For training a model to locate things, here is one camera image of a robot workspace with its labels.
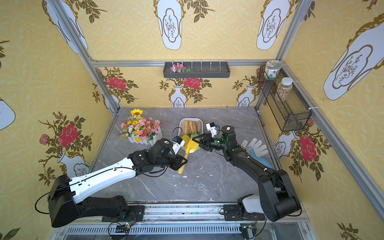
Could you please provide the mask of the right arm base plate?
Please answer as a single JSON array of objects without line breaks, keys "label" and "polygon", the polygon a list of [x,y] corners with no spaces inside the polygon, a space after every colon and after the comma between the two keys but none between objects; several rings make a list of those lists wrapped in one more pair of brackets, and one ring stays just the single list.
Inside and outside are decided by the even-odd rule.
[{"label": "right arm base plate", "polygon": [[223,205],[225,221],[264,221],[266,216],[261,213],[248,212],[245,207],[240,204],[236,205]]}]

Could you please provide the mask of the yellow handle tool front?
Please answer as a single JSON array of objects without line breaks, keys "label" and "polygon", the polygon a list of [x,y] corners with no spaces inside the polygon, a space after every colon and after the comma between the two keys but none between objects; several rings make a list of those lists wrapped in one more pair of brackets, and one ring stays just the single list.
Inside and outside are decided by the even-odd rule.
[{"label": "yellow handle tool front", "polygon": [[199,144],[193,140],[189,140],[188,143],[185,145],[185,160],[182,161],[182,166],[178,169],[178,174],[182,174],[184,172],[185,164],[187,163],[187,159],[189,154],[194,153],[197,148],[199,147]]}]

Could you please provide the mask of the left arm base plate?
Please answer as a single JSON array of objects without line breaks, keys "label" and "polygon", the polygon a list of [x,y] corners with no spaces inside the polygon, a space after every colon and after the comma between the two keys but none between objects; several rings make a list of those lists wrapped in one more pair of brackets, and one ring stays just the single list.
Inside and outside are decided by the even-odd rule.
[{"label": "left arm base plate", "polygon": [[116,217],[102,217],[102,222],[142,222],[145,214],[145,206],[133,205],[122,210]]}]

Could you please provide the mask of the blue metal shovel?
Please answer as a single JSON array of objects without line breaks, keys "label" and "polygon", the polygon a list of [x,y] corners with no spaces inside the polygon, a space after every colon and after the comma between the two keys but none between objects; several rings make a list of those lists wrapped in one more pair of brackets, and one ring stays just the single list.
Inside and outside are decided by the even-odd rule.
[{"label": "blue metal shovel", "polygon": [[202,134],[202,122],[201,121],[198,121],[197,134],[198,135]]}]

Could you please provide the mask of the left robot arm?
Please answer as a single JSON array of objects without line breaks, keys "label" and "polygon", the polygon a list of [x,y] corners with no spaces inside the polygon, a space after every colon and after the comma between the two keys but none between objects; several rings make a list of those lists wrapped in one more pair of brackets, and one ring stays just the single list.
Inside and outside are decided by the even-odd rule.
[{"label": "left robot arm", "polygon": [[125,219],[131,211],[123,196],[95,198],[93,194],[120,181],[139,175],[155,177],[153,169],[178,171],[187,160],[178,154],[185,144],[180,137],[160,139],[150,148],[135,151],[121,161],[83,176],[58,177],[48,194],[48,208],[53,228],[60,228],[84,217],[103,216]]}]

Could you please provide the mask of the purple shovel pink handle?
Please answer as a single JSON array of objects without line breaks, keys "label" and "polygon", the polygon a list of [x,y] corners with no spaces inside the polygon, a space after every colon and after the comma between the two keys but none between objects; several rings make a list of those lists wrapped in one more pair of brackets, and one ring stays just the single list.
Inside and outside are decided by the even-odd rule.
[{"label": "purple shovel pink handle", "polygon": [[196,121],[192,121],[192,128],[193,128],[193,134],[196,135],[197,134],[197,122]]}]

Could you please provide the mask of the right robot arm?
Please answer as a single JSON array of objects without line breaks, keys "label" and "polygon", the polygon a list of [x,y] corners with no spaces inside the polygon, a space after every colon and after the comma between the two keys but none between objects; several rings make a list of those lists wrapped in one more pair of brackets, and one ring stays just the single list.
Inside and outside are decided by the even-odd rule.
[{"label": "right robot arm", "polygon": [[258,184],[260,205],[266,217],[275,222],[293,213],[302,211],[300,200],[287,172],[269,168],[246,151],[236,140],[235,128],[224,126],[222,137],[215,138],[205,133],[192,138],[200,148],[212,152],[223,151],[225,160],[243,170]]}]

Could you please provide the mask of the yellow shovel pile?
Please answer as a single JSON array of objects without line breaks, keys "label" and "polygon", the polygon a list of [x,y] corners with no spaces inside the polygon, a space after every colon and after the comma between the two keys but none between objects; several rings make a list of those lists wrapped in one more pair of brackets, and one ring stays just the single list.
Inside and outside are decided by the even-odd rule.
[{"label": "yellow shovel pile", "polygon": [[187,145],[189,143],[189,141],[191,140],[191,138],[187,134],[184,134],[182,136],[182,139],[185,142],[185,145]]}]

